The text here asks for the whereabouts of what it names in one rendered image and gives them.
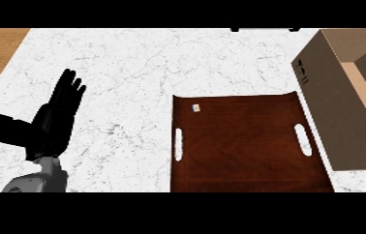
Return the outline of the dark brown wooden tray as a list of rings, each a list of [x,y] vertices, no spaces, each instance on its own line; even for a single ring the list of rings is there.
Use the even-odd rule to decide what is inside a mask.
[[[184,158],[172,162],[170,190],[331,192],[319,151],[300,149],[297,125],[308,120],[296,92],[176,97],[172,128],[184,132]]]

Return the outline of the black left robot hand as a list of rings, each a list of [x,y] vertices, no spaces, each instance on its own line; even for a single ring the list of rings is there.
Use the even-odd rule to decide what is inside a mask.
[[[29,161],[58,157],[67,150],[85,91],[76,71],[66,69],[51,101],[40,106],[33,121],[0,114],[0,143],[24,147]]]

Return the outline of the brown cardboard box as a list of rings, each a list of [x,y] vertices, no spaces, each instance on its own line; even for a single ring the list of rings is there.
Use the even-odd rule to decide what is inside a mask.
[[[293,67],[333,168],[366,170],[366,28],[319,30]]]

